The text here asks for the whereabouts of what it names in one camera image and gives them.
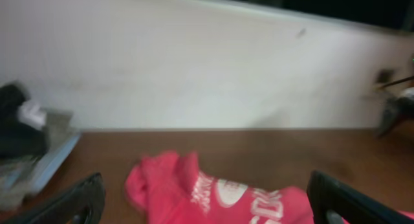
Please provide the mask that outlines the red t-shirt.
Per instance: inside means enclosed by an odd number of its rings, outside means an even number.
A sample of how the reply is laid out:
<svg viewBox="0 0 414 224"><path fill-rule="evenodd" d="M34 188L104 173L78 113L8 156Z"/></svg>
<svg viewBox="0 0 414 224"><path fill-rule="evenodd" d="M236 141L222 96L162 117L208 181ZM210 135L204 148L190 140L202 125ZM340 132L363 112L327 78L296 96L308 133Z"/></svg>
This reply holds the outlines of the red t-shirt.
<svg viewBox="0 0 414 224"><path fill-rule="evenodd" d="M149 223L314 223L307 189L271 192L214 178L200 170L196 153L142 158L125 192Z"/></svg>

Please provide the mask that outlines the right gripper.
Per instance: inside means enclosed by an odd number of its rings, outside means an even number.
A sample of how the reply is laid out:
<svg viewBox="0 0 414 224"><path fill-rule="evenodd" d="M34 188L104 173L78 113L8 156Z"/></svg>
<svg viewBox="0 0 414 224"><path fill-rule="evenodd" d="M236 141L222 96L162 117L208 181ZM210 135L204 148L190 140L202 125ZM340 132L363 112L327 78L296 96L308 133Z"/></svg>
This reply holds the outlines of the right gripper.
<svg viewBox="0 0 414 224"><path fill-rule="evenodd" d="M403 90L385 103L376 136L387 135L403 119L413 119L413 88Z"/></svg>

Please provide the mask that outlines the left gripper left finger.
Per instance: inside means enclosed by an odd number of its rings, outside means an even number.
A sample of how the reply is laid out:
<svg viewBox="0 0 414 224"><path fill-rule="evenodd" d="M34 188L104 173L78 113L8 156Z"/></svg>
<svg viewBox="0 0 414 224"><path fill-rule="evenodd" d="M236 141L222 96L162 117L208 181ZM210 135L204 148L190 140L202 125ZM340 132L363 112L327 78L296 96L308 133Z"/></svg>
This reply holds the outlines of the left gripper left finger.
<svg viewBox="0 0 414 224"><path fill-rule="evenodd" d="M99 223L104 212L102 175L94 173L40 205L4 220L2 224Z"/></svg>

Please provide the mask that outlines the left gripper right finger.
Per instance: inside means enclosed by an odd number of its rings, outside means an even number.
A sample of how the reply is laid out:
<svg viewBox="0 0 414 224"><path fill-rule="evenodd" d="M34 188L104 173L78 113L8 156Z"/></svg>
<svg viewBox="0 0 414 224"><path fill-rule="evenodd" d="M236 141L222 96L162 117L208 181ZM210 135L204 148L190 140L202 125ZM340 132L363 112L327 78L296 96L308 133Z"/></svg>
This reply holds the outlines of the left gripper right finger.
<svg viewBox="0 0 414 224"><path fill-rule="evenodd" d="M413 219L319 171L311 173L307 196L315 224L413 224Z"/></svg>

